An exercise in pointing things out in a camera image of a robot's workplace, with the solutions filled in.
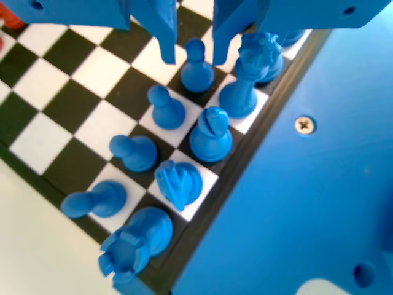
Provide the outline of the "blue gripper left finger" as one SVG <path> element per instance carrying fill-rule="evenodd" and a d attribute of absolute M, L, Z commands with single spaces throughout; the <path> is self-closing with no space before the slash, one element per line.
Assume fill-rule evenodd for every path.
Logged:
<path fill-rule="evenodd" d="M 25 23 L 102 26 L 129 30 L 131 19 L 158 40 L 161 57 L 175 64 L 176 1 L 6 1 L 6 7 Z"/>

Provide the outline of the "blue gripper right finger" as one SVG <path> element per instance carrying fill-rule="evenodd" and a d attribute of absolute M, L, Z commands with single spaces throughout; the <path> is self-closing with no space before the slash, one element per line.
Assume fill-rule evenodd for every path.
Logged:
<path fill-rule="evenodd" d="M 361 28 L 391 2 L 386 0 L 214 1 L 213 64 L 226 62 L 230 41 L 250 24 L 259 33 Z"/>

